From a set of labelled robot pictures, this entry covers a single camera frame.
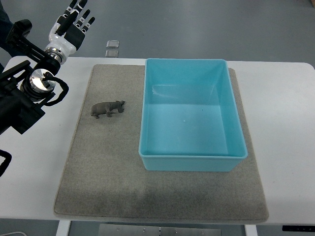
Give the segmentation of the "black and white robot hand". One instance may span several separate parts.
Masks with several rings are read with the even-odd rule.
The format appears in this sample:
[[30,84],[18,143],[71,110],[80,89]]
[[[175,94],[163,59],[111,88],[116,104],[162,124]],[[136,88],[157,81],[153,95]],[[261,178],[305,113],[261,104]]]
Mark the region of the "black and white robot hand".
[[61,65],[81,47],[85,35],[95,17],[89,17],[90,10],[84,10],[86,0],[73,0],[56,20],[49,33],[49,44],[44,52]]

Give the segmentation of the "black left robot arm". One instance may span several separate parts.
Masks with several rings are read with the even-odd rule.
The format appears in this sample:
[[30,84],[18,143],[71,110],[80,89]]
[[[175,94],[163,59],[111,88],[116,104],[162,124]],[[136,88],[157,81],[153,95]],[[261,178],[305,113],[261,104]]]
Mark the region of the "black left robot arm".
[[0,131],[14,128],[23,134],[45,114],[43,106],[60,103],[69,91],[66,82],[56,77],[63,55],[55,48],[46,52],[26,39],[32,29],[29,20],[13,24],[7,43],[21,50],[36,62],[31,67],[29,60],[1,73],[0,75]]

